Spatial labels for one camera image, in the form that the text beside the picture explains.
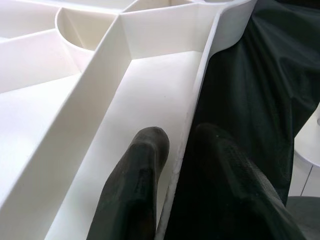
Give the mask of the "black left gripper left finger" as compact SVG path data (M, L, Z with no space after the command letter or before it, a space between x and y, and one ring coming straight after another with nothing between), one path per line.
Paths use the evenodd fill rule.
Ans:
M154 240L158 182L169 150L169 138L160 127L135 135L102 189L93 240Z

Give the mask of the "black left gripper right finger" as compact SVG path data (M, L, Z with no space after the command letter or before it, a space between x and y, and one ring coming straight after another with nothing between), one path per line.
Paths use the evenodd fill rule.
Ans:
M175 196L169 240L307 240L230 134L199 124L192 150L191 184Z

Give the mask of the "white plastic children table top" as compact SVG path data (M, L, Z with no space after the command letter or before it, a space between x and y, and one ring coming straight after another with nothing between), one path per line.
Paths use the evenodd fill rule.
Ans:
M0 240L86 240L139 130L162 128L164 240L208 61L257 0L0 0Z

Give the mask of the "black tablecloth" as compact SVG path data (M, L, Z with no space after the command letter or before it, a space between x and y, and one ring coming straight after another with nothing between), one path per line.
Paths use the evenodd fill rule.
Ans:
M294 139L319 103L320 0L257 0L241 39L209 60L172 209L191 185L200 124L230 134L286 206Z

